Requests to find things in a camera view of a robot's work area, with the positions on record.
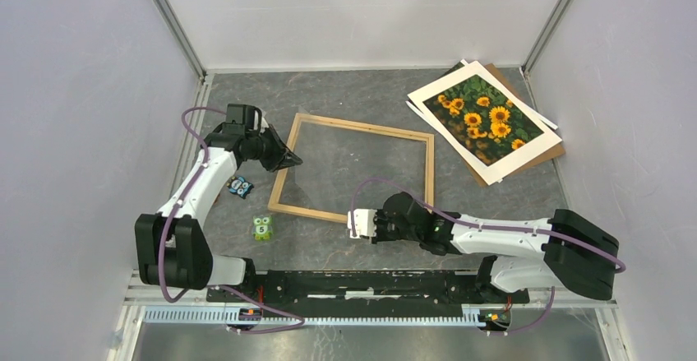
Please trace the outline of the wooden picture frame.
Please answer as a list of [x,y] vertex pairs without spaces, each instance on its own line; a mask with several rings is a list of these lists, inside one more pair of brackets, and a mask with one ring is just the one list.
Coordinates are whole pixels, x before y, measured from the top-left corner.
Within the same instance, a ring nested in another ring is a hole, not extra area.
[[[425,201],[433,203],[435,201],[435,137],[425,132],[410,131],[396,127],[386,127],[369,123],[360,123],[338,118],[328,118],[308,113],[297,113],[293,120],[292,127],[287,140],[287,146],[294,150],[304,123],[313,123],[325,127],[335,127],[349,131],[365,132],[385,137],[423,142],[426,147],[425,167],[424,167],[424,197]],[[300,206],[291,206],[280,202],[281,193],[288,175],[288,169],[281,169],[275,178],[275,182],[270,194],[268,209],[275,213],[296,215],[316,220],[324,220],[339,224],[346,224],[350,215],[332,213],[328,211],[313,210]]]

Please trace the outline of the sunflower photo white border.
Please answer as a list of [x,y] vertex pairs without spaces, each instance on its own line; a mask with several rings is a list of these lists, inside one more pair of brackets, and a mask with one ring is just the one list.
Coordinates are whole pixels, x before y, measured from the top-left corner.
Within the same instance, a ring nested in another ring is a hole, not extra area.
[[408,93],[407,103],[482,186],[564,151],[556,131],[478,61]]

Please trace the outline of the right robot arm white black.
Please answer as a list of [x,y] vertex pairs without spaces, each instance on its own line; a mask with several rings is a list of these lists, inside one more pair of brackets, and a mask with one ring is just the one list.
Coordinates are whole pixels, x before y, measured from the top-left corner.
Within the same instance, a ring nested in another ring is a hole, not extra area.
[[616,274],[625,270],[619,241],[568,209],[536,220],[485,220],[439,211],[400,192],[380,209],[348,213],[347,226],[351,238],[372,243],[404,240],[438,256],[485,255],[474,288],[486,302],[545,287],[607,301]]

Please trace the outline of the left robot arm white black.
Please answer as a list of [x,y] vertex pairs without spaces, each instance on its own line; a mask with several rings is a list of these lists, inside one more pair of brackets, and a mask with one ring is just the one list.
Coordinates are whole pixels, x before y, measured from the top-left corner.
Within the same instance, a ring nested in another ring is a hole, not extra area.
[[280,139],[262,111],[229,104],[225,119],[200,145],[196,162],[177,191],[155,213],[136,219],[136,256],[141,281],[165,288],[204,289],[227,285],[238,301],[252,299],[258,279],[252,261],[212,253],[202,228],[224,184],[239,167],[255,160],[269,171],[302,163]]

